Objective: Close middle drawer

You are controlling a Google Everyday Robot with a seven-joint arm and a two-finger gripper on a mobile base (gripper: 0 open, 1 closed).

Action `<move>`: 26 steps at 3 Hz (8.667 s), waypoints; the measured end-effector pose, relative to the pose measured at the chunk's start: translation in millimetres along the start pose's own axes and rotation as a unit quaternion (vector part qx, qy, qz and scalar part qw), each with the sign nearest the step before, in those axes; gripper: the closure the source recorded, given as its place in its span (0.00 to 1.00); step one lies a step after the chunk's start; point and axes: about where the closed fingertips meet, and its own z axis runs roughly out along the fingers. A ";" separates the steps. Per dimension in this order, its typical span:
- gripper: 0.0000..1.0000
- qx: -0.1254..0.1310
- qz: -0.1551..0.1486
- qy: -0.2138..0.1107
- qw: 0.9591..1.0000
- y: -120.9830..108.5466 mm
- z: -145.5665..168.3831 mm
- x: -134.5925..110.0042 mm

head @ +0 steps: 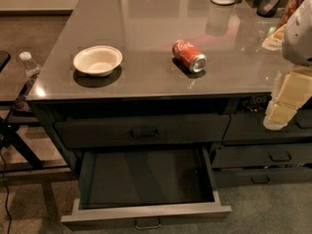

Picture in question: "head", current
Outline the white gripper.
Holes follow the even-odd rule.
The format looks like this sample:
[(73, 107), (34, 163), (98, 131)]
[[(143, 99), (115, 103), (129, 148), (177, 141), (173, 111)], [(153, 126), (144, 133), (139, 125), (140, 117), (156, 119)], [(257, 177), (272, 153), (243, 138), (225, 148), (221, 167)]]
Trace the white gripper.
[(311, 97), (312, 69), (299, 65), (286, 74), (276, 98), (278, 104), (268, 103), (263, 126), (270, 131), (282, 130), (296, 114), (295, 109), (301, 108)]

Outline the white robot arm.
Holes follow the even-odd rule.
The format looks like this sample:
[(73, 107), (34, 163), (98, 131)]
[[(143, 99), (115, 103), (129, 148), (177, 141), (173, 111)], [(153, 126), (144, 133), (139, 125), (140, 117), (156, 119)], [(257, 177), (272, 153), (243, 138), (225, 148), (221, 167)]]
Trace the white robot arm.
[(294, 64), (275, 78), (263, 126), (271, 131), (286, 127), (297, 110), (312, 98), (312, 0), (303, 3), (283, 26), (283, 58)]

